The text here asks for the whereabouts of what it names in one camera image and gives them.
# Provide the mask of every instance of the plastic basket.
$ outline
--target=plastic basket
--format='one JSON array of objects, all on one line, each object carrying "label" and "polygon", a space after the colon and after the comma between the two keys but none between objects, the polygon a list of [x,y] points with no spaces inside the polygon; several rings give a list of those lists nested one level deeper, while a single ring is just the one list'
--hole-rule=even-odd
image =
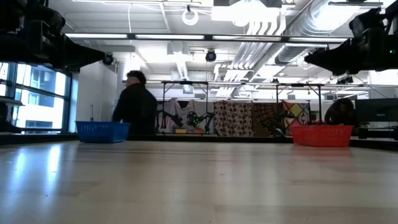
[{"label": "plastic basket", "polygon": [[348,147],[354,126],[317,125],[291,127],[293,141],[304,146]]},{"label": "plastic basket", "polygon": [[130,124],[117,122],[76,121],[79,141],[87,143],[123,142],[129,134]]}]

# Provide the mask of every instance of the blue basket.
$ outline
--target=blue basket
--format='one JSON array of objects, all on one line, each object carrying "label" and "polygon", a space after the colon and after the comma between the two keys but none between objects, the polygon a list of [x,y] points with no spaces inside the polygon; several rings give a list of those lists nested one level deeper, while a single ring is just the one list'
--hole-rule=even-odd
[{"label": "blue basket", "polygon": [[87,143],[123,142],[129,135],[130,124],[117,122],[76,121],[79,141]]}]

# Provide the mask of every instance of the colorful textile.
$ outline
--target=colorful textile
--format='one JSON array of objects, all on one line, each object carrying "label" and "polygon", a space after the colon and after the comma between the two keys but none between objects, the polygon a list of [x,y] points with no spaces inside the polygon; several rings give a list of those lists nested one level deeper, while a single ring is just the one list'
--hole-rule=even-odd
[{"label": "colorful textile", "polygon": [[226,137],[252,137],[251,103],[214,103],[215,131]]},{"label": "colorful textile", "polygon": [[308,103],[288,103],[284,101],[283,106],[287,115],[294,116],[294,118],[284,118],[286,134],[292,134],[290,127],[307,125],[310,121]]},{"label": "colorful textile", "polygon": [[275,128],[282,126],[282,118],[276,115],[276,103],[254,103],[251,109],[254,137],[268,137]]}]

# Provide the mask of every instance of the wooden table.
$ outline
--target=wooden table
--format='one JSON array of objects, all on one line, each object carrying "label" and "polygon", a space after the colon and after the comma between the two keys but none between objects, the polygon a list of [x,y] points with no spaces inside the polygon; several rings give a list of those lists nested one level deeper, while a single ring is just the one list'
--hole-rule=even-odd
[{"label": "wooden table", "polygon": [[0,147],[0,223],[398,222],[398,154],[293,144]]}]

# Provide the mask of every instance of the computer monitor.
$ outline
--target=computer monitor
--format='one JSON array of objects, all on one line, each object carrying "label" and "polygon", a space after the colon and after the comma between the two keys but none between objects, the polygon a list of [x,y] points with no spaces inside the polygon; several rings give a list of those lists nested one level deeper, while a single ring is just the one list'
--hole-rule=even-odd
[{"label": "computer monitor", "polygon": [[359,122],[398,121],[398,98],[355,100]]}]

